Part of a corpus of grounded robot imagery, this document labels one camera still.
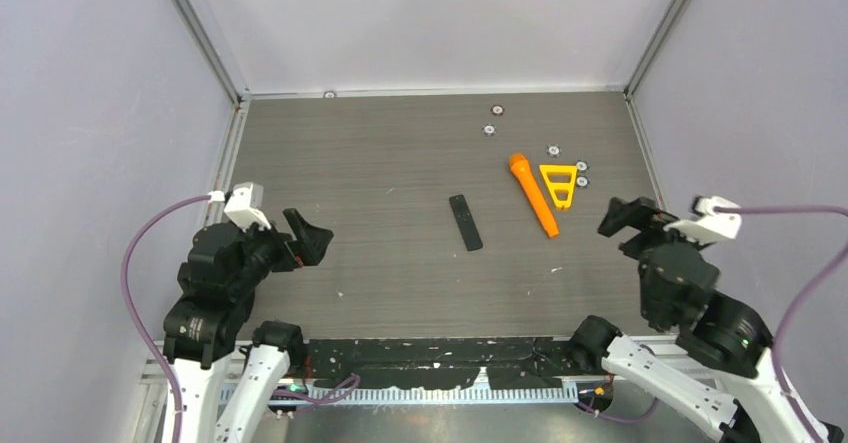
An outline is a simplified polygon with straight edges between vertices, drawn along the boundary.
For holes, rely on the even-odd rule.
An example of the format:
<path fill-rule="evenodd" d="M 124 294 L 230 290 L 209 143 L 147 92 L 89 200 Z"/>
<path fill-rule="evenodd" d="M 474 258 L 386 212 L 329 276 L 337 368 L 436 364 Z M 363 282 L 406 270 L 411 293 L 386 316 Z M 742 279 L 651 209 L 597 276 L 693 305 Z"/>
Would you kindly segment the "black remote control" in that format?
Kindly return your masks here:
<path fill-rule="evenodd" d="M 483 242 L 465 196 L 451 196 L 448 202 L 466 250 L 473 252 L 482 249 Z"/>

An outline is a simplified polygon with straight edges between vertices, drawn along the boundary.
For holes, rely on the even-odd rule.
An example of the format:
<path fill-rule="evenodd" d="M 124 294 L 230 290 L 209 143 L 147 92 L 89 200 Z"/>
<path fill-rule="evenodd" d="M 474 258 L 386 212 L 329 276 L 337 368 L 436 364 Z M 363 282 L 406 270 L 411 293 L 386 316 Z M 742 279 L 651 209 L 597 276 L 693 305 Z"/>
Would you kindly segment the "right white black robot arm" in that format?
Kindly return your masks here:
<path fill-rule="evenodd" d="M 846 259 L 840 251 L 793 298 L 776 330 L 748 304 L 719 291 L 719 269 L 703 251 L 738 235 L 753 214 L 724 198 L 699 196 L 692 217 L 678 218 L 645 197 L 614 198 L 599 225 L 602 236 L 624 228 L 620 245 L 635 260 L 640 312 L 659 332 L 675 331 L 686 356 L 709 369 L 707 386 L 656 356 L 608 320 L 590 315 L 568 342 L 574 366 L 638 385 L 675 409 L 715 442 L 841 442 L 839 426 L 813 415 L 789 380 L 781 350 L 789 325 L 811 294 Z"/>

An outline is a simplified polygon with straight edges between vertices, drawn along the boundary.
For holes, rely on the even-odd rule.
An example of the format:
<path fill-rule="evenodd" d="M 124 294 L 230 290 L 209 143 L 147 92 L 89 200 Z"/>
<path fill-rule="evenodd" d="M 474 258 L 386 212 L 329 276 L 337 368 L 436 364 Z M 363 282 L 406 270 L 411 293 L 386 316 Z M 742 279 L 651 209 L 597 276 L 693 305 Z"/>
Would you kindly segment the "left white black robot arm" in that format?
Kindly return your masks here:
<path fill-rule="evenodd" d="M 178 442 L 250 441 L 279 380 L 305 368 L 301 327 L 266 321 L 253 332 L 235 392 L 219 406 L 257 287 L 273 273 L 319 265 L 334 238 L 293 208 L 283 215 L 287 233 L 259 210 L 201 229 L 178 270 L 182 294 L 164 319 L 162 348 L 171 385 L 166 422 Z"/>

